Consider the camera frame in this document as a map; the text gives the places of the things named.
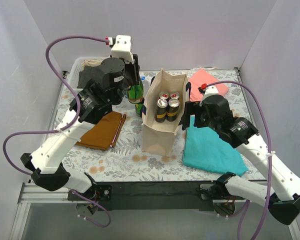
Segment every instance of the red connector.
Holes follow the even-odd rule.
[[[206,84],[206,83],[204,83],[204,84],[201,85],[201,89],[202,89],[202,90],[204,90],[204,89],[206,89],[206,88],[207,88],[207,84]]]

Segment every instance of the green glass bottle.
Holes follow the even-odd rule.
[[[127,92],[127,97],[130,103],[135,104],[135,112],[141,117],[141,107],[144,105],[144,85],[142,81],[138,85],[134,85]]]

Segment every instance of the orange towel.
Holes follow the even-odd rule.
[[[190,101],[201,101],[202,94],[199,92],[198,88],[201,87],[202,84],[212,84],[218,82],[214,76],[207,73],[204,69],[200,69],[192,77],[190,77],[189,82],[191,82],[191,93],[190,93]],[[223,83],[215,85],[219,91],[219,94],[224,96],[228,92],[228,88]]]
[[[81,137],[76,144],[92,149],[107,150],[114,147],[127,115],[112,111]]]

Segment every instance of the cable tie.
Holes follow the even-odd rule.
[[[274,154],[276,154],[276,151],[268,152],[265,156],[268,159],[269,157],[272,157]]]
[[[72,137],[72,136],[69,136],[68,134],[66,134],[65,131],[62,131],[60,127],[56,127],[55,130],[57,130],[59,133],[61,133],[63,136],[65,136],[66,138],[68,139],[72,139],[72,140],[75,140],[76,142],[81,142],[81,139],[80,138],[76,138],[76,137]]]

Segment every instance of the floral tablecloth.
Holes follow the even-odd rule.
[[[234,70],[207,70],[219,81],[238,81]],[[170,71],[173,75],[187,73],[190,78],[196,71]],[[150,81],[157,71],[141,72],[144,93],[148,92]],[[240,87],[226,84],[229,88],[225,98],[235,116],[250,119],[247,104]],[[74,97],[64,86],[62,89],[58,111],[54,121],[57,126],[64,117],[69,103]],[[204,181],[216,180],[220,174],[207,172],[183,165],[183,153],[186,142],[186,132],[179,130],[173,145],[171,157],[159,156],[142,152],[142,119],[136,116],[135,106],[126,98],[113,110],[127,115],[115,147],[107,151],[74,146],[63,159],[63,164],[80,172],[88,172],[97,182],[133,182],[133,181]],[[244,179],[263,180],[258,170],[243,157],[248,171],[242,176]]]

